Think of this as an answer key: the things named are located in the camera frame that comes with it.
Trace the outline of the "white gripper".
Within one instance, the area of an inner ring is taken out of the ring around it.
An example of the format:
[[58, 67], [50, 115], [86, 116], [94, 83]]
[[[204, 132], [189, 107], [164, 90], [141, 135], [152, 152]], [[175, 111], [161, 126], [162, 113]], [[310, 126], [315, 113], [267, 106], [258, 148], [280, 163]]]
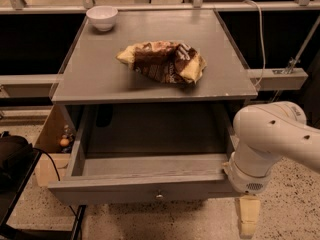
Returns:
[[235, 191], [251, 194], [242, 195], [237, 199], [240, 238], [251, 239], [256, 231], [261, 208], [261, 201], [254, 194], [262, 193], [266, 189], [271, 180], [271, 173], [263, 177], [248, 175], [238, 168], [234, 155], [235, 153], [232, 153], [229, 161], [224, 162], [222, 167]]

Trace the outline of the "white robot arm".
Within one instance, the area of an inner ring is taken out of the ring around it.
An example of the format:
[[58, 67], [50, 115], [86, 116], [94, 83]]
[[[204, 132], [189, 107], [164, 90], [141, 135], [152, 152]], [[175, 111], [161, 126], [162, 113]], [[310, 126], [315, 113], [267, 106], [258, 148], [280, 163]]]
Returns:
[[306, 115], [297, 104], [287, 101], [249, 105], [233, 119], [238, 144], [223, 164], [238, 199], [239, 234], [253, 237], [263, 192], [271, 179], [274, 164], [287, 157], [320, 172], [320, 130], [306, 124]]

